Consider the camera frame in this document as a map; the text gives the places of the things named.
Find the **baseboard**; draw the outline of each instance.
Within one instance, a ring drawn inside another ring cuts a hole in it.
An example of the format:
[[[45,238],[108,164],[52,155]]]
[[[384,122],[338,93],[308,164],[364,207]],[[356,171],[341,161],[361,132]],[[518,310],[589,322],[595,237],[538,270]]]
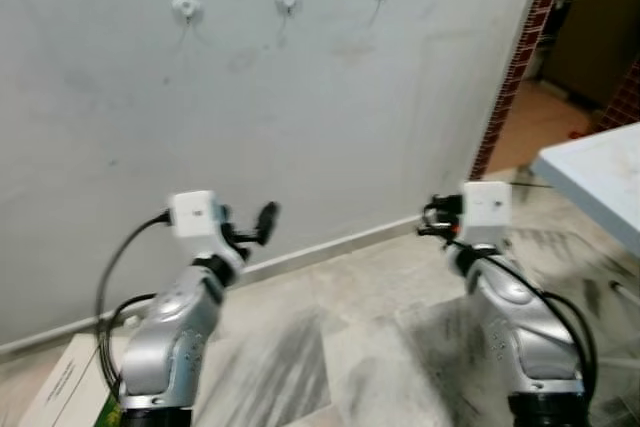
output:
[[[358,234],[349,235],[325,244],[299,250],[282,257],[252,265],[247,268],[242,279],[234,288],[242,287],[254,282],[269,279],[276,275],[285,274],[294,270],[316,264],[332,257],[348,254],[354,250],[362,249],[385,240],[408,234],[413,231],[419,216],[411,216],[390,224],[381,225],[374,229],[366,230]],[[86,330],[95,325],[95,318],[79,320],[71,324],[42,332],[24,339],[0,345],[0,357],[4,357],[16,351],[24,350],[39,344],[62,339],[79,331]]]

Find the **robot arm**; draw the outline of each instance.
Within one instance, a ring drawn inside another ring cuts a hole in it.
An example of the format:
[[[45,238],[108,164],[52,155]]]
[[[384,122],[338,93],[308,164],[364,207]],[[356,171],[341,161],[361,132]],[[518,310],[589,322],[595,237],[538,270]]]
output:
[[[157,295],[124,353],[119,403],[123,427],[188,427],[202,358],[224,300],[224,290],[244,269],[248,249],[265,245],[278,207],[268,204],[256,229],[239,233],[213,192],[171,199],[175,236],[194,259],[175,283]]]
[[[469,182],[463,192],[434,199],[419,234],[449,241],[450,267],[465,278],[471,310],[500,366],[514,425],[588,425],[582,366],[573,337],[501,254],[510,218],[510,186]]]

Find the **red brick wall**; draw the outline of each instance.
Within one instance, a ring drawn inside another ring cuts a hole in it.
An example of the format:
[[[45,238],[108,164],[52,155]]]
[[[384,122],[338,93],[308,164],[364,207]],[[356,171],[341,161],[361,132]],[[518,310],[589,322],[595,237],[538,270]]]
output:
[[[489,159],[498,141],[509,109],[511,109],[513,99],[522,81],[522,76],[527,68],[529,59],[531,59],[533,51],[536,48],[552,3],[553,0],[533,0],[531,10],[522,28],[520,41],[516,46],[507,75],[498,93],[498,98],[496,99],[493,113],[489,119],[489,125],[484,134],[482,144],[476,154],[476,159],[470,174],[472,180],[481,178],[487,169]]]
[[[636,60],[600,119],[597,131],[640,122],[640,58]]]

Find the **brown door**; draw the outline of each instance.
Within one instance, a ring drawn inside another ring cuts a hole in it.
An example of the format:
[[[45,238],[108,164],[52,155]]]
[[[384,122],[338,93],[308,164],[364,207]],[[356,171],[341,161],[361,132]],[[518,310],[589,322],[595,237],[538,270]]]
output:
[[[574,0],[542,77],[606,105],[640,50],[640,0]]]

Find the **black cable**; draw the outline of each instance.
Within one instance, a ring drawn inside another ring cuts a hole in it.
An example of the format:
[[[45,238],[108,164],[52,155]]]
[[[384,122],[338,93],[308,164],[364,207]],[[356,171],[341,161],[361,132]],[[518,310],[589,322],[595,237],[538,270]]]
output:
[[[159,224],[159,223],[169,224],[170,222],[171,222],[171,218],[169,216],[169,211],[165,210],[160,215],[147,220],[146,222],[138,226],[133,232],[131,232],[124,239],[124,241],[120,244],[118,249],[113,253],[111,258],[109,259],[109,262],[107,263],[107,266],[104,272],[102,273],[100,282],[98,284],[98,290],[96,293],[96,304],[95,304],[95,316],[96,316],[95,337],[96,337],[96,342],[98,344],[98,351],[100,354],[100,367],[102,368],[102,374],[104,376],[104,379],[107,385],[109,386],[109,390],[111,391],[111,393],[114,395],[116,399],[118,398],[118,392],[116,388],[117,373],[115,371],[115,368],[113,367],[113,364],[110,363],[110,359],[107,356],[107,349],[105,348],[106,335],[104,332],[103,316],[104,316],[105,293],[107,290],[107,284],[109,282],[109,278],[111,277],[111,274],[113,273],[113,269],[115,268],[116,264],[120,260],[120,257],[122,257],[122,254],[124,253],[126,248],[131,244],[131,242],[133,242],[133,240],[138,235],[140,235],[140,233],[142,233],[144,230],[148,229],[152,225]]]
[[[147,300],[151,300],[156,296],[155,293],[153,294],[142,294],[142,295],[136,295],[135,297],[132,297],[128,300],[125,300],[123,303],[121,303],[118,307],[116,307],[116,309],[113,311],[113,315],[111,316],[111,318],[109,319],[109,322],[107,322],[106,324],[106,328],[105,328],[105,332],[104,332],[104,343],[103,343],[103,350],[104,350],[104,358],[107,362],[107,364],[111,367],[111,369],[113,369],[115,378],[114,378],[114,382],[113,382],[113,386],[114,389],[111,391],[111,394],[114,394],[114,391],[117,393],[120,387],[120,374],[117,373],[116,368],[115,368],[115,361],[113,360],[113,355],[111,354],[111,334],[113,332],[113,329],[116,326],[116,323],[118,321],[118,317],[120,317],[120,315],[122,314],[122,312],[134,305],[134,304],[138,304],[140,302],[145,302]]]
[[[597,380],[597,366],[596,366],[597,351],[596,351],[595,340],[593,338],[593,332],[591,331],[591,328],[589,327],[587,321],[585,320],[582,313],[578,310],[578,308],[569,300],[565,299],[564,297],[561,297],[558,294],[554,294],[552,292],[545,292],[545,291],[542,291],[541,289],[536,288],[519,272],[511,269],[510,267],[504,265],[501,262],[498,262],[491,255],[478,252],[469,244],[464,244],[456,240],[447,240],[447,243],[453,244],[464,250],[473,251],[478,258],[488,261],[489,263],[500,268],[502,271],[516,278],[527,289],[529,289],[536,297],[538,297],[542,301],[542,303],[544,303],[545,306],[560,320],[560,323],[567,330],[567,332],[569,332],[569,335],[571,336],[571,338],[573,339],[573,342],[576,345],[576,350],[578,353],[578,358],[580,360],[580,366],[581,366],[584,384],[585,384],[585,397],[587,399],[587,404],[589,404],[595,393],[595,384]],[[572,310],[572,312],[580,322],[580,327],[584,331],[585,338],[587,339],[587,346],[589,349],[589,358],[587,358],[587,353],[586,353],[584,344],[582,342],[582,339],[579,337],[578,333],[573,328],[573,325],[571,325],[571,323],[567,320],[564,314],[558,309],[557,306],[551,303],[549,299],[562,302],[564,305],[566,305]]]
[[[590,358],[590,362],[591,362],[590,382],[593,385],[593,388],[595,390],[595,386],[598,381],[598,349],[596,346],[596,339],[593,335],[593,331],[589,327],[589,324],[587,323],[587,320],[585,319],[582,312],[580,312],[580,309],[569,299],[562,297],[561,295],[555,294],[553,292],[544,292],[544,296],[563,304],[573,313],[575,318],[578,320],[578,323],[580,324],[580,328],[582,329],[582,332],[584,333],[584,336],[585,336],[585,341],[587,343],[587,348],[589,350],[589,356],[591,357]]]
[[[528,184],[526,182],[509,182],[509,185],[515,185],[516,187],[538,187],[540,189],[553,189],[551,185]]]

